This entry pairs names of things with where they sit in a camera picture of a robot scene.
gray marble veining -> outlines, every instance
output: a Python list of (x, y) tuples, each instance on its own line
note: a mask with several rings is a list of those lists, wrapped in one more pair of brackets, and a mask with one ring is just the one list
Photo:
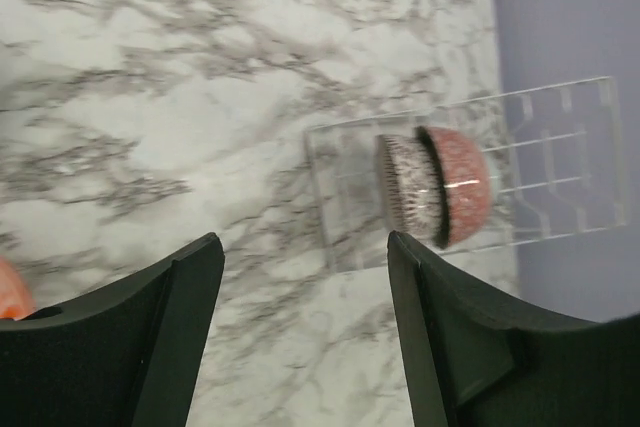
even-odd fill
[[(38, 304), (215, 231), (191, 426), (411, 425), (386, 272), (326, 268), (301, 133), (497, 91), (492, 1), (0, 9), (0, 255)], [(513, 289), (509, 252), (455, 263)]]

pink object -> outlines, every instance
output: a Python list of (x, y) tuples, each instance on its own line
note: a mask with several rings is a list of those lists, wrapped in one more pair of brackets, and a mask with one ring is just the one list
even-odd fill
[(489, 169), (476, 144), (460, 132), (428, 127), (444, 175), (449, 210), (447, 247), (482, 228), (492, 206)]

clear acrylic stand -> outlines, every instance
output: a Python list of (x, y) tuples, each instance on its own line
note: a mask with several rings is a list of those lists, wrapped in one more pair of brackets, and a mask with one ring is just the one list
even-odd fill
[[(329, 266), (384, 265), (389, 230), (374, 171), (379, 134), (457, 129), (501, 170), (482, 231), (443, 256), (626, 225), (627, 171), (615, 81), (550, 85), (445, 106), (321, 125), (304, 134)], [(429, 245), (429, 239), (419, 239)]]

purple wall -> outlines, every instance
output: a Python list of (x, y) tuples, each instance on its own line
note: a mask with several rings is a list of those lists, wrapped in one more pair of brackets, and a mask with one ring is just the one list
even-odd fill
[(618, 80), (631, 225), (518, 248), (523, 296), (605, 320), (640, 311), (640, 0), (496, 0), (505, 91), (613, 75)]

white marble surface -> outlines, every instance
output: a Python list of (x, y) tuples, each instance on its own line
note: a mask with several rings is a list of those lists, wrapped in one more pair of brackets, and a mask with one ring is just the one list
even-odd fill
[[(491, 0), (0, 9), (0, 255), (39, 305), (215, 231), (190, 426), (411, 425), (386, 271), (325, 267), (301, 132), (497, 91)], [(455, 263), (513, 289), (510, 252)]]

